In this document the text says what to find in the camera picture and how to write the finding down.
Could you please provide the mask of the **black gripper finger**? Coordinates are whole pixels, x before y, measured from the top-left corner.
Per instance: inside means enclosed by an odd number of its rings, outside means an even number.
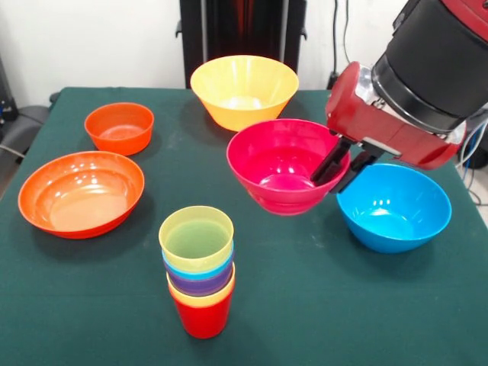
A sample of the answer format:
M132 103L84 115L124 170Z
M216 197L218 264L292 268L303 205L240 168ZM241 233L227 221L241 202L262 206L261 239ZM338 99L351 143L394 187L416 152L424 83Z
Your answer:
M344 176L331 189L331 194L339 194L343 192L350 183L352 183L360 173L369 165L374 164L382 155L382 149L374 149L371 151L364 150L359 153L351 162Z
M351 148L351 141L343 136L339 138L337 144L330 153L319 164L310 180L315 186L320 186L333 180L341 168L341 161Z

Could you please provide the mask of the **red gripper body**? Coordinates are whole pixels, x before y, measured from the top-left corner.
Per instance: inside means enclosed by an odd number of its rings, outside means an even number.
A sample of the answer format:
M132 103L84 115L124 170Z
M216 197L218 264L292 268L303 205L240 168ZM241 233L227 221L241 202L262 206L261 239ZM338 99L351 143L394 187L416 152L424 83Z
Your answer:
M465 121L449 133L432 133L411 124L388 104L379 104L380 100L371 69L350 63L326 104L328 128L353 143L376 144L400 161L424 170L444 165L466 136Z

